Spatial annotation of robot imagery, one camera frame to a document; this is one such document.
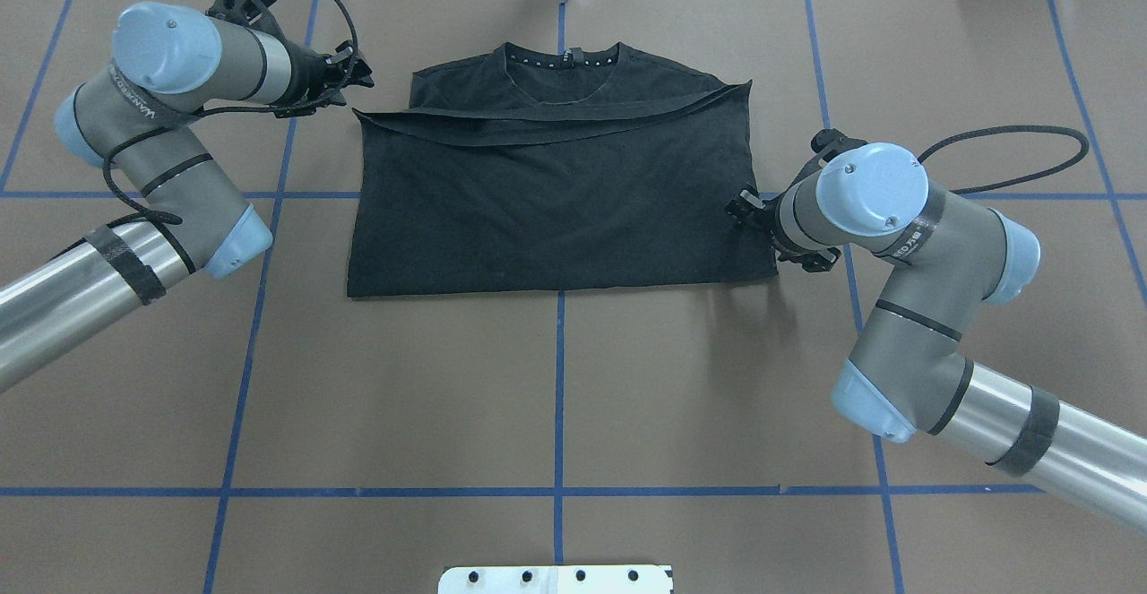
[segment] black cable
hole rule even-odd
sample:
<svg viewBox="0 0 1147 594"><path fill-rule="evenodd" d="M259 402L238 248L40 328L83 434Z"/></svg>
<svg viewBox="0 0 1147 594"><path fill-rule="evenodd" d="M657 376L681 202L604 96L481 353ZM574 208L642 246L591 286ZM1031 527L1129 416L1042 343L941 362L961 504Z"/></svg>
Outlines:
<svg viewBox="0 0 1147 594"><path fill-rule="evenodd" d="M167 213L167 211L155 211L154 209L148 209L141 205L139 202L133 201L127 197L127 194L116 185L114 178L111 178L111 161L123 150L132 148L132 146L139 144L140 141L150 140L157 135L163 135L164 133L171 133L174 128L165 127L161 125L159 128L148 130L147 133L139 133L139 135L131 138L130 140L120 141L116 148L108 150L107 156L103 157L103 182L108 186L108 190L111 190L116 195L119 202L126 203L135 210L135 213L131 216L125 216L119 218L118 224L134 222L135 219L147 219L148 222L161 222L161 224L184 224L184 218L178 217L173 213Z"/></svg>
<svg viewBox="0 0 1147 594"><path fill-rule="evenodd" d="M926 158L933 156L938 149L945 148L945 146L951 146L958 141L972 140L972 138L986 138L989 135L1004 135L1004 133L1052 133L1052 135L1066 135L1074 138L1079 142L1079 153L1074 154L1069 161L1063 164L1051 166L1051 169L1040 170L1032 174L1021 174L1020 178L1012 178L1012 180L1005 180L1002 182L992 182L992 185L984 185L982 187L967 187L967 189L953 189L953 194L967 195L967 194L980 194L983 190L996 190L1004 189L1004 187L1014 187L1021 185L1021 182L1031 182L1033 180L1039 180L1040 178L1047 178L1048 174L1060 173L1061 170L1069 169L1078 164L1087 156L1087 150L1091 146L1087 143L1087 138L1084 133L1079 133L1078 130L1060 127L1060 125L996 125L992 128L980 128L970 130L967 133L959 133L959 135L953 135L947 138L947 140L938 141L937 143L929 146L924 153L920 154L916 158L919 162L924 162Z"/></svg>
<svg viewBox="0 0 1147 594"><path fill-rule="evenodd" d="M340 80L338 84L335 85L335 87L327 88L326 92L321 93L321 95L319 96L315 96L315 99L312 99L310 101L298 101L298 103L290 104L289 107L278 107L278 108L223 107L217 109L209 109L209 111L200 111L196 112L195 116L201 117L202 119L202 117L211 117L213 116L213 114L221 114L221 112L294 112L298 111L298 109L318 107L319 104L322 104L323 101L329 100L333 95L335 95L335 93L346 87L349 80L351 79L351 72L353 71L354 64L360 58L359 47L358 47L358 32L354 29L354 22L352 22L351 19L350 11L346 10L346 6L343 6L343 2L341 0L331 0L331 1L335 2L335 6L338 6L338 10L342 11L343 18L346 22L346 26L349 28L351 33L350 44L353 52L353 54L350 56L348 63L344 67L345 71L343 72L342 79ZM124 193L118 185L116 185L115 178L111 177L111 164L114 158L118 156L118 154L122 154L123 150L132 148L132 146L139 144L140 141L150 140L150 138L163 135L164 133L172 132L172 130L175 128L177 127L161 127L155 130L148 130L147 133L139 133L139 135L135 135L134 138L128 138L128 140L120 141L120 143L115 146L115 148L108 150L108 154L106 157L103 157L102 162L103 182L106 182L106 185L108 186L108 190L111 190L111 194L116 195L116 198L118 198L119 202L126 203L127 206L131 206L131 209L135 211L135 213L127 214L123 218L112 219L111 222L107 224L108 227L119 227L122 226L122 224L135 222L139 221L139 219L146 219L146 221L151 224L184 222L184 218L180 218L177 214L169 213L169 211L156 211L154 209L148 209L147 206L141 205L139 202L133 201L131 197L127 197L127 194ZM77 245L78 243L73 244L70 248L75 248Z"/></svg>
<svg viewBox="0 0 1147 594"><path fill-rule="evenodd" d="M335 2L335 6L338 6L338 10L342 11L343 19L345 19L346 22L346 28L348 30L350 30L351 33L350 44L352 52L350 60L348 60L348 63L344 67L343 77L341 78L338 84L335 85L335 87L327 88L326 92L321 93L321 95L319 96L315 96L315 99L307 101L298 101L297 103L290 104L289 107L255 107L255 108L223 107L217 109L208 109L208 111L196 112L196 117L200 117L200 119L202 119L202 117L211 117L213 116L213 114L221 114L221 112L295 112L299 111L299 109L310 109L319 107L319 104L325 103L325 101L329 100L331 96L337 95L337 93L342 91L342 88L346 87L348 83L350 83L352 71L354 70L354 64L359 62L361 56L359 56L358 31L354 29L354 22L353 19L351 19L350 11L346 10L346 6L343 6L343 2L341 0L331 0L331 1Z"/></svg>

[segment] metal tube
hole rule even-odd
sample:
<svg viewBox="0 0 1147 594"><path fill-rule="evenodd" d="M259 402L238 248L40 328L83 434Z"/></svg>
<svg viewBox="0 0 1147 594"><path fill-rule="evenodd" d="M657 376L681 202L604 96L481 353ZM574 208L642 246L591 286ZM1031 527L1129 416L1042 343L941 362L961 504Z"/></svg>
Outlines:
<svg viewBox="0 0 1147 594"><path fill-rule="evenodd" d="M182 260L153 224L124 224L115 232L164 288L186 279ZM141 305L87 243L0 289L0 392Z"/></svg>
<svg viewBox="0 0 1147 594"><path fill-rule="evenodd" d="M977 365L938 436L994 463L1016 444L1031 406L1031 386ZM1147 534L1147 439L1078 407L1059 402L1051 446L1017 477Z"/></svg>
<svg viewBox="0 0 1147 594"><path fill-rule="evenodd" d="M1147 536L1147 439L1060 402L1060 425L1025 480Z"/></svg>

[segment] grid line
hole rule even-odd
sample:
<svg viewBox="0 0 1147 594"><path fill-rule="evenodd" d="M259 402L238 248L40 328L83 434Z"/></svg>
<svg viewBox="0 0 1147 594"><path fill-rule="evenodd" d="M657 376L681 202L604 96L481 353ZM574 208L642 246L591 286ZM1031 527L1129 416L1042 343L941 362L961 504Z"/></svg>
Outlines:
<svg viewBox="0 0 1147 594"><path fill-rule="evenodd" d="M804 0L805 17L809 22L809 44L812 48L812 68L817 72L817 93L820 100L820 119L825 128L832 128L833 122L828 114L828 92L825 87L825 75L820 62L820 42L817 39L817 15L812 0ZM864 316L860 312L860 292L857 290L856 267L852 265L852 248L844 245L844 269L849 282L849 297L852 304L852 320L857 334L864 330ZM884 513L884 534L888 537L888 556L892 569L892 586L896 594L904 594L904 576L900 571L900 549L896 538L896 519L892 514L892 497L888 489L888 470L884 467L884 447L880 436L872 436L873 459L876 463L876 476L880 478L880 501Z"/></svg>
<svg viewBox="0 0 1147 594"><path fill-rule="evenodd" d="M565 54L565 2L557 3L557 54ZM565 292L557 292L554 368L554 564L565 562Z"/></svg>
<svg viewBox="0 0 1147 594"><path fill-rule="evenodd" d="M762 485L762 486L564 486L562 498L806 498L882 495L879 485ZM898 498L921 495L1032 494L1030 484L916 484L890 485ZM446 499L446 498L553 498L548 486L458 487L232 487L229 498L266 499ZM169 486L0 486L0 498L218 498L223 489Z"/></svg>
<svg viewBox="0 0 1147 594"><path fill-rule="evenodd" d="M306 23L306 39L304 46L311 46L314 34L314 18L318 15L319 0L311 0L311 16ZM298 119L291 117L287 128L287 140L283 144L282 165L279 169L279 182L275 187L275 203L271 211L271 235L279 230L279 218L282 213L283 193L287 189L287 173L290 171L291 148L295 144L295 128ZM235 404L235 419L232 423L231 439L227 446L227 462L224 467L223 486L219 493L219 507L216 511L214 531L211 534L211 549L208 554L206 573L203 577L203 594L211 594L214 586L214 575L219 562L219 549L223 546L223 532L227 523L227 506L231 502L232 480L235 475L235 459L239 455L239 440L243 429L243 414L247 409L247 393L251 385L251 370L255 367L255 345L259 336L259 326L263 321L263 307L267 291L267 276L271 268L271 258L274 255L274 244L267 248L263 255L263 268L259 273L259 290L255 296L255 313L251 316L251 333L247 341L247 357L243 360L243 376L239 384L239 398Z"/></svg>
<svg viewBox="0 0 1147 594"><path fill-rule="evenodd" d="M72 0L64 0L63 7L60 9L60 18L56 19L55 30L52 31L52 39L48 40L48 47L44 52L40 70L36 72L36 83L32 84L32 91L29 92L28 103L24 104L24 114L19 117L16 135L13 136L11 148L8 149L8 158L5 161L3 170L0 170L0 190L3 190L5 186L8 185L8 177L11 174L13 166L16 165L16 154L19 153L19 143L24 140L24 130L28 130L28 122L32 119L32 109L36 108L36 99L40 95L40 85L44 84L44 77L48 72L48 64L52 63L52 56L56 52L56 44L60 42L60 33L64 28L64 19L68 18L68 11L71 10L71 3Z"/></svg>
<svg viewBox="0 0 1147 594"><path fill-rule="evenodd" d="M1075 68L1071 64L1071 55L1068 54L1067 40L1063 38L1063 26L1060 25L1060 15L1056 10L1055 0L1047 0L1047 10L1052 15L1052 26L1055 30L1055 41L1060 48L1060 56L1063 60L1063 70L1067 72L1068 83L1071 84L1071 93L1075 95L1076 104L1079 108L1079 116L1091 140L1091 148L1095 154L1095 165L1099 166L1099 174L1103 179L1103 187L1107 189L1107 198L1111 203L1111 211L1115 214L1115 224L1119 229L1119 239L1123 240L1123 249L1128 252L1128 260L1131 264L1131 273L1134 275L1136 284L1139 287L1139 298L1147 305L1147 283L1144 282L1142 267L1136 256L1136 248L1131 243L1131 235L1128 232L1128 224L1123 220L1123 210L1119 209L1118 198L1115 197L1115 185L1111 182L1110 172L1107 170L1107 162L1103 161L1103 149L1095 138L1095 130L1091 122L1091 114L1087 112L1086 101L1083 100L1083 92L1079 91L1079 81L1076 79Z"/></svg>
<svg viewBox="0 0 1147 594"><path fill-rule="evenodd" d="M17 127L13 146L9 149L5 169L0 172L0 198L111 198L114 195L107 190L3 190L16 158L23 138L24 128L30 120L37 95L49 67L54 49L60 38L64 19L70 10L72 0L65 0L60 18L57 19L50 42L40 64L39 75L33 84L29 101L25 104L21 124ZM313 33L317 6L319 0L312 0L311 18L307 25L306 42L310 44ZM825 88L824 72L820 62L818 36L816 30L813 2L804 0L806 19L809 26L810 42L812 47L812 60L817 77L818 95L821 117L825 127L830 127L828 101ZM1095 158L1101 177L1107 189L1106 194L974 194L970 198L1006 198L1006 201L1105 201L1110 202L1124 248L1129 256L1132 271L1139 284L1144 302L1147 303L1147 287L1144 283L1141 267L1132 247L1130 235L1123 220L1119 202L1139 202L1147 198L1147 194L1117 194L1115 193L1110 174L1107 171L1106 162L1102 158L1101 149L1092 127L1092 122L1082 92L1074 72L1072 63L1064 42L1062 28L1054 0L1047 0L1048 10L1052 15L1053 28L1056 40L1064 62L1064 68L1072 93L1077 101L1080 116L1084 120L1087 136L1092 141L1095 150ZM559 3L557 15L557 47L559 52L564 52L565 31L565 1ZM250 190L244 194L248 198L274 198L274 210L271 221L271 229L275 232L281 213L282 202L287 198L357 198L357 190L286 190L286 179L290 164L290 150L295 138L295 120L290 120L287 142L284 144L283 162L280 169L279 185L275 190ZM1028 484L980 484L980 485L889 485L887 470L884 467L884 455L882 440L873 436L874 459L880 476L880 485L844 485L844 486L710 486L710 487L671 487L671 486L638 486L638 487L567 487L563 476L563 453L564 453L564 303L565 292L557 292L557 322L556 322L556 368L555 368L555 436L554 436L554 486L551 487L409 487L409 489L353 489L353 487L266 487L266 489L242 489L232 487L234 475L234 462L237 454L239 436L242 427L243 411L245 408L247 390L250 382L251 367L253 365L255 342L258 334L259 321L262 320L263 300L267 272L270 268L272 250L268 250L263 260L259 290L257 294L255 312L252 314L252 326L248 344L247 358L244 361L243 378L240 386L240 396L236 404L235 421L233 423L232 436L228 446L227 463L224 471L223 486L213 487L0 487L0 498L218 498L219 509L217 513L216 530L212 536L211 555L209 558L208 572L204 578L204 592L212 589L214 569L218 563L218 554L221 546L221 537L226 521L227 501L231 498L552 498L554 501L554 556L555 562L563 561L563 533L562 533L562 500L565 498L729 498L729 497L842 497L860 495L876 497L882 500L885 518L885 532L888 533L889 553L892 562L894 581L898 593L904 592L903 577L900 573L898 544L896 539L895 522L892 518L891 497L927 497L927 495L951 495L951 494L1032 494L1041 493L1035 486ZM856 271L852 260L851 248L844 251L845 268L849 276L849 291L852 303L853 320L858 331L863 326L859 297L856 282Z"/></svg>

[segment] neckline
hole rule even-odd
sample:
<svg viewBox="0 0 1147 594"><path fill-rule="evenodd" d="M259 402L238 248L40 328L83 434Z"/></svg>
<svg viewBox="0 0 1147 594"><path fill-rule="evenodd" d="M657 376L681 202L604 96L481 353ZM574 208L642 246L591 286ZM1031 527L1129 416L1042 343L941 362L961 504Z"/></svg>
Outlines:
<svg viewBox="0 0 1147 594"><path fill-rule="evenodd" d="M582 63L574 63L575 55L580 52ZM625 67L629 62L630 47L626 44L614 44L612 47L606 48L602 52L582 52L582 50L565 50L562 55L546 55L541 52L528 50L528 48L515 46L515 44L501 44L493 54L490 55L491 60L501 71L501 75L506 77L507 83L510 85L516 95L520 95L522 100L526 101L529 104L535 107L563 107L563 104L577 104L582 101L588 101L596 96L599 92L602 92L608 84L614 80L618 68ZM593 92L588 95L582 96L582 99L574 101L541 101L536 99L536 96L530 95L525 92L514 76L510 75L509 63L528 63L535 68L544 68L544 70L569 70L569 68L610 68L609 75L606 76L606 80L602 80Z"/></svg>

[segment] black tape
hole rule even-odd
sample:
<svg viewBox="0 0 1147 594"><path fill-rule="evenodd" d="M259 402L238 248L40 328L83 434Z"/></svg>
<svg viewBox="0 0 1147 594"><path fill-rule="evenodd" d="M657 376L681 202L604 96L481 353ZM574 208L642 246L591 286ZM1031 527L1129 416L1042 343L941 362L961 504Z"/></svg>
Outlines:
<svg viewBox="0 0 1147 594"><path fill-rule="evenodd" d="M949 328L949 326L941 323L941 321L935 321L933 319L929 319L924 316L922 313L913 312L907 307L902 307L902 305L897 305L895 303L889 303L884 299L880 299L876 300L876 307L883 310L884 312L896 313L897 316L903 316L908 321L914 321L915 323L926 326L926 328L929 328L930 330L934 330L938 334L943 334L945 337L954 342L959 342L963 337L963 334L960 333L959 330Z"/></svg>
<svg viewBox="0 0 1147 594"><path fill-rule="evenodd" d="M898 260L898 263L911 264L908 259L912 258L912 255L920 251L920 248L924 247L928 239L935 234L936 227L939 226L939 219L944 214L946 202L947 193L945 190L929 187L928 198L920 216L914 218L904 232L900 232L900 237L896 239L896 242L876 253L876 258L890 258Z"/></svg>
<svg viewBox="0 0 1147 594"><path fill-rule="evenodd" d="M195 166L197 164L203 164L204 162L210 161L210 158L212 158L211 154L197 154L197 156L195 157L185 158L184 162L180 162L175 166L171 166L171 169L164 170L164 172L161 173L158 177L156 177L155 180L151 180L150 182L147 182L147 185L143 185L142 189L140 189L140 195L143 195L145 198L148 197L148 195L151 195L151 190L158 189L158 187L163 185L163 182L171 180L172 178L177 177L177 174L185 173L186 170L192 169L192 166Z"/></svg>
<svg viewBox="0 0 1147 594"><path fill-rule="evenodd" d="M959 409L960 402L963 401L963 394L968 392L968 386L972 384L972 370L975 368L975 362L972 362L968 358L963 358L963 375L960 377L960 385L955 386L955 394L952 396L952 401L947 402L944 414L941 415L936 425L928 431L928 435L939 435L944 430L944 427L952 421L952 416Z"/></svg>
<svg viewBox="0 0 1147 594"><path fill-rule="evenodd" d="M119 276L123 276L143 305L150 305L167 294L155 271L143 264L143 260L135 256L135 251L132 251L132 248L109 227L99 227L91 234L84 235L84 240L94 247L116 272L119 272Z"/></svg>
<svg viewBox="0 0 1147 594"><path fill-rule="evenodd" d="M1060 399L1046 390L1031 386L1031 409L1020 429L1020 436L1002 458L988 462L988 466L1014 478L1023 476L1044 459L1059 425Z"/></svg>

